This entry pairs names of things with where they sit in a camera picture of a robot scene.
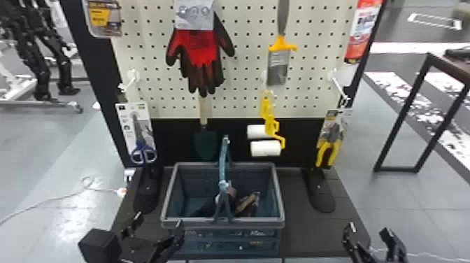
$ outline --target black metal table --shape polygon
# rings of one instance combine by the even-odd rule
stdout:
[[[159,195],[159,205],[151,213],[145,215],[145,222],[138,228],[136,236],[139,238],[157,240],[168,234],[160,224],[160,213],[166,188],[170,179],[171,169],[165,169],[161,178],[162,188]],[[300,169],[278,169],[278,177],[285,207],[285,228],[280,245],[280,254],[277,258],[288,257],[347,257],[341,238],[344,227],[354,222],[357,229],[358,240],[368,246],[370,237],[364,224],[359,218],[338,175],[332,169],[326,173],[329,184],[336,201],[336,210],[333,213],[319,213],[313,209],[308,201],[306,186],[302,179]],[[136,191],[141,180],[141,170],[136,172],[131,186],[117,212],[112,231],[118,234],[122,223],[134,216],[133,209]],[[203,260],[203,259],[238,259],[256,258],[256,255],[178,255],[173,260]]]
[[[452,76],[456,80],[464,83],[464,88],[460,92],[459,96],[454,100],[452,106],[449,108],[449,111],[444,117],[444,121],[436,130],[436,133],[433,135],[433,137],[427,144],[425,151],[421,154],[420,159],[418,159],[415,166],[383,166],[383,161],[387,157],[387,154],[390,151],[390,148],[392,147],[395,138],[397,137],[398,131],[400,130],[403,121],[408,115],[411,104],[415,100],[416,94],[420,91],[421,85],[425,80],[425,76],[432,66],[444,73],[447,73],[449,76]],[[447,126],[450,124],[455,114],[459,110],[460,105],[467,97],[469,90],[470,64],[466,64],[456,59],[452,59],[445,56],[439,56],[428,52],[426,54],[426,60],[421,67],[420,74],[418,75],[415,80],[415,83],[413,84],[413,89],[411,90],[410,95],[405,100],[405,104],[401,109],[400,114],[398,115],[397,121],[393,125],[392,131],[390,132],[390,135],[388,136],[387,141],[385,142],[385,145],[383,146],[383,149],[380,152],[377,162],[373,167],[373,171],[403,171],[418,173],[421,170],[422,166],[425,164],[429,155],[431,154],[431,151],[436,146],[442,133],[447,129]]]

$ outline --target basket handle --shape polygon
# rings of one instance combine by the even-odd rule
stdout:
[[[227,217],[230,223],[233,223],[234,216],[230,211],[230,204],[229,204],[229,197],[227,194],[227,188],[229,187],[229,183],[226,181],[225,178],[225,162],[228,158],[229,163],[232,163],[232,159],[230,158],[229,152],[229,136],[224,135],[222,138],[222,147],[220,148],[220,156],[219,156],[219,202],[217,203],[217,207],[215,209],[214,221],[213,223],[217,223],[219,220],[220,209],[222,208],[222,202],[225,205],[225,212],[227,213]]]

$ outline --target red glove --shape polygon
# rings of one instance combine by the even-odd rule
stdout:
[[[202,97],[215,93],[224,82],[219,46],[229,57],[235,55],[234,45],[219,17],[214,14],[214,30],[174,29],[166,51],[166,63],[175,64],[179,56],[181,75],[188,78],[191,93],[199,90]]]

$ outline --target white cable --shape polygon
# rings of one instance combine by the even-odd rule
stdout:
[[[373,253],[387,252],[388,251],[387,248],[375,249],[375,248],[372,248],[372,247],[370,247],[369,250],[372,251]],[[464,259],[464,258],[453,258],[453,259],[451,259],[451,258],[446,258],[446,257],[439,257],[438,255],[434,255],[434,254],[431,254],[429,252],[421,252],[421,253],[418,253],[418,254],[406,253],[406,255],[408,255],[409,257],[431,257],[431,258],[434,258],[436,260],[440,260],[440,261],[444,261],[444,262],[470,263],[470,260],[468,260],[468,259]]]
[[[10,215],[7,215],[6,217],[4,217],[0,220],[0,227],[3,224],[5,224],[6,222],[8,222],[10,219],[17,216],[17,215],[20,215],[24,212],[30,211],[31,209],[38,208],[39,206],[42,206],[43,204],[46,204],[46,203],[49,203],[49,202],[59,201],[59,200],[67,199],[67,198],[70,198],[70,197],[74,197],[76,195],[79,195],[79,194],[83,193],[86,190],[91,190],[91,191],[96,191],[96,192],[114,192],[115,194],[118,194],[118,195],[120,194],[120,191],[123,191],[122,189],[113,190],[113,189],[106,189],[106,188],[91,188],[90,186],[92,186],[92,184],[94,183],[94,179],[95,178],[91,177],[91,176],[84,176],[80,179],[80,183],[82,184],[82,189],[78,190],[77,192],[74,192],[74,193],[68,194],[68,195],[64,195],[62,197],[49,198],[49,199],[41,201],[37,204],[34,204],[34,205],[32,205],[28,208],[25,208],[25,209],[13,212]]]

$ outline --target yellow pliers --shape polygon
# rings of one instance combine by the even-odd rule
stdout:
[[[329,133],[323,142],[320,144],[317,153],[317,162],[315,163],[316,167],[321,167],[323,163],[323,155],[328,149],[332,149],[332,153],[328,158],[328,166],[333,165],[336,156],[338,155],[339,147],[341,146],[342,140],[342,131],[338,123],[335,123],[332,128],[329,130]]]

